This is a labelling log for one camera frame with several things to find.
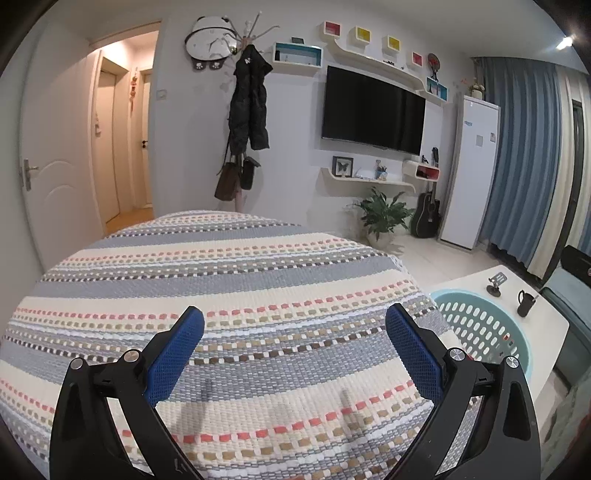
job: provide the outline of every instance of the striped tablecloth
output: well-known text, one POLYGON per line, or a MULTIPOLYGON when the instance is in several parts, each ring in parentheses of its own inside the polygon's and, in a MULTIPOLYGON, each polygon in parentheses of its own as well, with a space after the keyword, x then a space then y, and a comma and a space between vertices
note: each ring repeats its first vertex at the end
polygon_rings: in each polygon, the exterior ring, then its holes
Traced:
MULTIPOLYGON (((200 472, 383 478, 432 408, 385 333, 395 302, 459 345, 393 256, 251 215, 167 215, 65 259, 21 302, 0 348, 0 414, 48 476, 72 358, 112 362, 195 305, 203 340, 157 410, 200 472)), ((129 457, 147 469, 118 404, 112 411, 129 457)), ((446 465, 468 434, 460 429, 446 465)))

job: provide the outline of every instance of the door handle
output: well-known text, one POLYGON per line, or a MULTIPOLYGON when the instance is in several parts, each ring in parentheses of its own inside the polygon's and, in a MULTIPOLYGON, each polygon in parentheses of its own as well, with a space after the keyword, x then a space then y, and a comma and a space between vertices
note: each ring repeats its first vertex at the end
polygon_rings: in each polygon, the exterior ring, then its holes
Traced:
POLYGON ((22 161, 22 169, 25 173, 25 190, 31 190, 31 170, 39 170, 39 167, 31 167, 29 166, 29 159, 25 158, 22 161))

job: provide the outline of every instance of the flower pot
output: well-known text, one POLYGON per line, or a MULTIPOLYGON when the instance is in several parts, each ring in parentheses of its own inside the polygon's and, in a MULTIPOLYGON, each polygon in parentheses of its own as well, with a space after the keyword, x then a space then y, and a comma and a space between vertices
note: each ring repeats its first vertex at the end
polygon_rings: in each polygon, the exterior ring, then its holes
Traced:
POLYGON ((379 239, 376 239, 375 233, 368 234, 369 244, 376 250, 385 250, 385 248, 394 240, 394 234, 390 232, 379 234, 379 239))

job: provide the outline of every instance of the white standing air conditioner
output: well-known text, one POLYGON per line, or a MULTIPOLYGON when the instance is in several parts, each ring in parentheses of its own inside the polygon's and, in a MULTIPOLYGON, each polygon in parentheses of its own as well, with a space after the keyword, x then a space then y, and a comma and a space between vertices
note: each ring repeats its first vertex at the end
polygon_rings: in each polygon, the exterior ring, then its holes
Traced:
POLYGON ((439 240, 467 249, 476 245, 495 174, 498 137, 499 107, 465 96, 439 240))

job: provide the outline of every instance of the black tv screen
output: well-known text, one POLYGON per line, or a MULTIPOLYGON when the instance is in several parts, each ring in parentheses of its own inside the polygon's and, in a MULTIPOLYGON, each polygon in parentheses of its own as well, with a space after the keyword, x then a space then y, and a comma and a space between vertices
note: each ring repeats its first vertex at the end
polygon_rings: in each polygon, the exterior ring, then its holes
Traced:
POLYGON ((360 73, 328 67, 322 137, 419 155, 425 99, 360 73))

